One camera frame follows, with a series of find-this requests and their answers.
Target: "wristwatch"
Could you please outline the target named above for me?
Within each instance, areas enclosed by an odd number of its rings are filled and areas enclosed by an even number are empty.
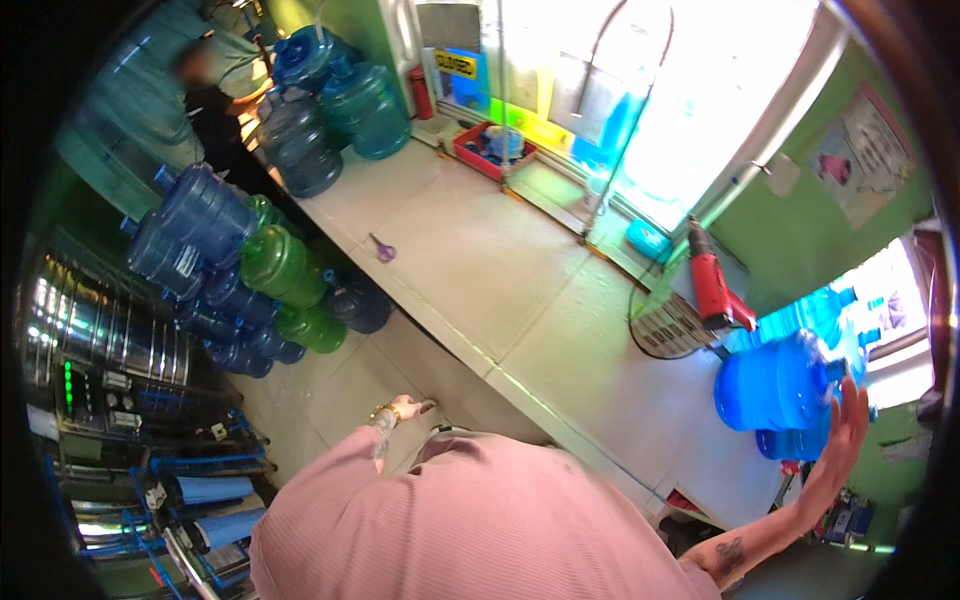
[[[389,410],[394,412],[394,414],[396,415],[396,421],[394,421],[394,427],[400,424],[400,409],[396,408],[393,404],[380,404],[379,406],[374,408],[373,412],[370,413],[371,420],[374,417],[376,417],[376,414],[382,410]]]

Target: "white counter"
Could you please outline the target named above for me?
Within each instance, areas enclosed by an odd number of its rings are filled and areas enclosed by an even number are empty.
[[[780,468],[713,410],[719,365],[644,356],[633,283],[533,206],[411,141],[300,205],[403,309],[557,443],[656,514],[684,493],[723,527],[767,513]],[[377,261],[369,234],[396,248]]]

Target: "yellow sign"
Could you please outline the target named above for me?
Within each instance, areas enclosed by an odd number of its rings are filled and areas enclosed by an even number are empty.
[[[467,57],[459,57],[449,52],[434,50],[433,56],[437,60],[437,68],[445,73],[453,73],[467,79],[477,78],[477,61]]]

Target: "pink shirt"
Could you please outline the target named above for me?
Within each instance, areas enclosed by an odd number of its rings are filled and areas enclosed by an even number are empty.
[[[358,428],[277,495],[253,528],[261,598],[720,598],[561,451],[442,434],[425,462],[380,477],[374,444]]]

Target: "heat gun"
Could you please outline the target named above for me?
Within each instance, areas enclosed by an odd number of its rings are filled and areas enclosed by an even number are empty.
[[[720,261],[713,252],[707,232],[693,215],[687,217],[690,225],[690,271],[697,297],[700,321],[707,331],[716,331],[733,324],[743,325],[748,331],[756,329],[756,313],[727,288],[720,270]]]

